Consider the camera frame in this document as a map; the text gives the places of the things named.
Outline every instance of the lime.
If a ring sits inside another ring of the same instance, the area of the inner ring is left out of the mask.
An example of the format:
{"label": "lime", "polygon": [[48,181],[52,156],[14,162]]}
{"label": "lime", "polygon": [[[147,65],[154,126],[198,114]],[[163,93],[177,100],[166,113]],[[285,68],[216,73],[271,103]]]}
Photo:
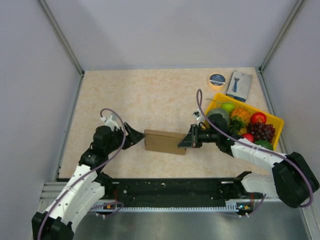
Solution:
{"label": "lime", "polygon": [[254,143],[257,145],[261,145],[262,147],[269,149],[271,151],[274,150],[274,146],[272,146],[272,144],[270,142],[267,142],[265,140],[258,140],[258,141],[255,141]]}
{"label": "lime", "polygon": [[229,102],[229,103],[222,103],[220,105],[220,108],[224,109],[228,114],[230,114],[236,108],[236,106],[232,102]]}

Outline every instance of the tomato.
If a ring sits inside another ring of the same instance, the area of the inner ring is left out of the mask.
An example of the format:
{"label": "tomato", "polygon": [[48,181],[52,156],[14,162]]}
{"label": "tomato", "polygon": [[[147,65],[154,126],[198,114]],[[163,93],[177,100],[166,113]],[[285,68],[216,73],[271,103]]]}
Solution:
{"label": "tomato", "polygon": [[263,123],[267,122],[267,116],[262,112],[256,112],[251,116],[251,123]]}
{"label": "tomato", "polygon": [[245,139],[248,139],[252,143],[254,142],[254,136],[251,133],[244,133],[241,136]]}

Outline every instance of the green apple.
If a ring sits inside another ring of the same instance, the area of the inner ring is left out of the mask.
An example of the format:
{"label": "green apple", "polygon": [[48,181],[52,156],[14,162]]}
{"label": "green apple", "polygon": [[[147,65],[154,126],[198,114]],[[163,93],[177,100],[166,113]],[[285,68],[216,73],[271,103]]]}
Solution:
{"label": "green apple", "polygon": [[228,114],[230,114],[236,108],[236,106],[232,102],[228,102],[222,103],[220,108],[224,109]]}

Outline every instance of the cable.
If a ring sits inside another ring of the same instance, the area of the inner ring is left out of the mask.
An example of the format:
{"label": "cable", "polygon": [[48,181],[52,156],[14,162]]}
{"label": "cable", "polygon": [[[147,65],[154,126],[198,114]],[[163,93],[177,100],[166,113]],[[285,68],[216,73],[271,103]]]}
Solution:
{"label": "cable", "polygon": [[255,204],[255,194],[252,192],[250,197],[250,205],[253,206]]}
{"label": "cable", "polygon": [[125,206],[125,204],[123,202],[121,202],[121,201],[107,202],[107,203],[104,203],[104,204],[101,204],[101,205],[98,205],[98,206],[94,206],[90,210],[99,209],[101,207],[105,207],[105,206],[109,206],[109,205],[115,205],[115,204],[117,204],[117,205],[120,204],[121,207],[119,207],[117,210],[113,211],[112,213],[110,213],[108,215],[105,215],[106,217],[111,217],[111,216],[114,216],[115,214],[117,214],[117,212],[119,212]]}
{"label": "cable", "polygon": [[252,210],[252,212],[250,213],[246,213],[245,215],[238,215],[238,214],[224,214],[224,213],[221,213],[222,215],[224,216],[227,216],[227,217],[232,217],[232,218],[237,218],[237,219],[240,219],[242,216],[247,216],[248,218],[253,214],[255,213],[259,208],[260,206],[262,205],[262,203],[264,202],[265,198],[266,198],[266,194],[263,195],[261,201],[258,203],[258,205]]}
{"label": "cable", "polygon": [[211,99],[211,98],[206,98],[205,100],[214,101],[214,102],[216,102],[218,105],[219,105],[219,104],[232,104],[232,101],[217,101],[217,100],[214,100],[214,99]]}
{"label": "cable", "polygon": [[[114,155],[112,155],[112,157],[110,157],[108,160],[106,160],[105,162],[103,162],[102,164],[100,164],[99,166],[97,166],[96,168],[92,169],[91,171],[88,171],[86,174],[84,174],[83,176],[79,177],[71,186],[70,188],[73,188],[77,183],[79,183],[82,179],[84,179],[86,176],[88,176],[89,174],[93,173],[94,171],[103,168],[107,163],[109,163],[111,160],[113,160],[118,154],[119,152],[122,150],[123,146],[125,145],[125,141],[126,141],[126,129],[125,129],[125,124],[122,121],[121,117],[112,109],[110,108],[103,108],[100,111],[100,116],[102,116],[102,112],[103,111],[110,111],[112,112],[114,115],[117,116],[117,118],[119,119],[121,126],[122,126],[122,130],[123,130],[123,139],[122,139],[122,143],[120,145],[120,147],[118,148],[118,150],[115,152]],[[44,219],[40,225],[39,228],[39,232],[38,232],[38,236],[37,236],[37,240],[41,240],[41,233],[44,229],[45,223],[49,217],[49,215],[52,213],[52,211],[56,208],[56,206],[59,204],[59,202],[61,202],[61,200],[65,197],[65,195],[69,192],[69,190],[65,190],[62,195],[54,202],[54,204],[52,205],[52,207],[49,209],[49,211],[47,212],[47,214],[44,216]]]}
{"label": "cable", "polygon": [[[225,137],[229,138],[230,140],[232,140],[232,141],[234,141],[234,142],[236,142],[236,143],[239,143],[239,144],[244,145],[244,146],[246,146],[246,147],[248,147],[248,148],[251,148],[251,149],[254,147],[254,146],[252,146],[252,145],[250,145],[250,144],[247,144],[247,143],[245,143],[245,142],[238,141],[237,139],[233,138],[232,136],[229,136],[228,134],[226,134],[225,132],[223,132],[222,130],[220,130],[218,127],[216,127],[216,126],[209,120],[209,118],[205,115],[203,109],[201,108],[201,104],[202,104],[202,91],[201,91],[201,89],[198,89],[198,91],[196,92],[196,103],[197,103],[198,108],[199,108],[202,116],[204,117],[204,119],[205,119],[216,131],[218,131],[220,134],[224,135]],[[270,150],[267,150],[267,149],[261,149],[261,148],[259,149],[259,151],[264,152],[264,153],[267,153],[267,154],[275,155],[275,156],[277,156],[277,157],[285,160],[287,163],[289,163],[289,164],[301,175],[302,179],[304,180],[304,182],[305,182],[305,184],[306,184],[306,186],[307,186],[307,188],[308,188],[310,197],[309,197],[309,201],[308,201],[306,204],[301,205],[300,207],[301,207],[301,208],[309,207],[309,206],[312,204],[312,202],[314,201],[314,193],[313,193],[313,191],[312,191],[312,187],[311,187],[311,185],[310,185],[307,177],[306,177],[306,176],[304,175],[304,173],[300,170],[300,168],[299,168],[296,164],[294,164],[291,160],[289,160],[288,158],[280,155],[280,154],[277,153],[277,152],[270,151]]]}

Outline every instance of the green vegetable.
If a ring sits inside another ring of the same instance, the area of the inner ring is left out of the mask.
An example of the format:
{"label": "green vegetable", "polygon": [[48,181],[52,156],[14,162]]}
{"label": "green vegetable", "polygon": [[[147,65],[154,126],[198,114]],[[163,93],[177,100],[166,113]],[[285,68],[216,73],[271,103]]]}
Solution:
{"label": "green vegetable", "polygon": [[228,113],[226,110],[217,107],[217,108],[214,108],[214,109],[211,109],[210,111],[208,111],[208,113],[206,114],[206,116],[209,117],[209,116],[212,115],[212,114],[221,114],[222,117],[226,120],[226,124],[229,125],[229,123],[230,123],[230,117],[229,117],[229,113]]}
{"label": "green vegetable", "polygon": [[271,151],[274,150],[274,147],[272,146],[272,144],[268,141],[265,141],[265,140],[258,140],[258,141],[255,141],[254,142],[255,144],[257,145],[261,145],[262,147],[266,148],[266,149],[269,149]]}
{"label": "green vegetable", "polygon": [[226,110],[226,112],[230,114],[236,108],[236,106],[232,102],[228,102],[222,103],[220,108]]}

